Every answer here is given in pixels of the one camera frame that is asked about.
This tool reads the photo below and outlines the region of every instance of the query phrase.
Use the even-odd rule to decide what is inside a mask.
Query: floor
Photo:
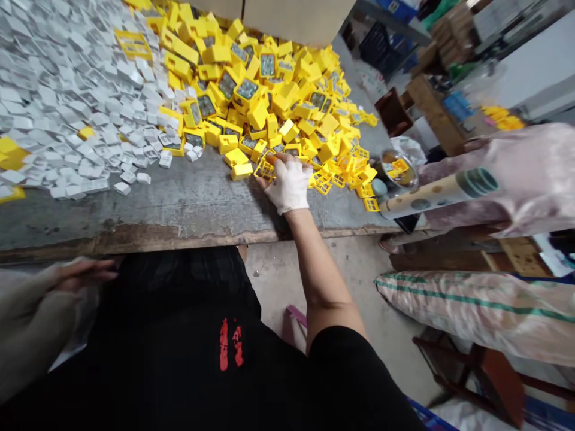
[[[392,271],[378,236],[326,239],[364,318],[368,337],[400,389],[422,405],[441,393],[421,353],[411,342],[424,326],[390,307],[373,279]],[[251,245],[247,273],[262,305],[262,321],[280,333],[286,306],[305,311],[305,297],[293,241]]]

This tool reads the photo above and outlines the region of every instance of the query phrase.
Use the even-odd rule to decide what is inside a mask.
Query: plastic crate
[[[417,16],[417,9],[406,5],[401,0],[377,0],[379,5],[390,12],[395,19],[410,23]]]
[[[404,45],[408,44],[400,46],[396,43],[395,45],[399,46],[398,50],[394,49],[385,26],[381,23],[375,23],[360,43],[359,54],[364,62],[375,67],[382,74],[383,79],[388,80],[406,55],[408,55],[402,52],[404,51]]]
[[[471,108],[471,104],[461,92],[452,93],[443,100],[443,104],[460,123],[463,123],[477,111]]]

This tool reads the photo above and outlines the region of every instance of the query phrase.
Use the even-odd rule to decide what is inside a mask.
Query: forearm
[[[307,352],[316,335],[330,326],[345,326],[367,339],[365,327],[346,283],[309,210],[285,214],[298,249],[299,272],[307,301]]]
[[[286,213],[298,249],[299,271],[308,308],[351,304],[353,299],[310,210]]]

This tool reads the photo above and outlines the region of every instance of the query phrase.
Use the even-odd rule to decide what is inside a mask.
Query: bowl
[[[400,174],[396,179],[393,179],[388,175],[388,172],[391,170],[389,167],[397,160],[403,160],[405,164],[407,164],[408,170]],[[390,194],[401,195],[419,187],[417,170],[415,170],[408,158],[396,150],[384,150],[380,159],[375,162],[373,167],[377,171],[376,178],[381,179],[385,183]]]

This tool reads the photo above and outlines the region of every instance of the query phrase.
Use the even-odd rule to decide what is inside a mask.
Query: hand
[[[117,272],[112,271],[113,268],[113,260],[75,259],[69,264],[58,268],[54,290],[77,293],[84,287],[86,279],[113,280],[118,275]]]
[[[308,163],[287,153],[276,153],[267,156],[267,162],[274,166],[276,179],[268,183],[263,178],[256,177],[260,186],[282,215],[288,211],[309,208],[307,203],[307,186],[313,174],[313,168]]]

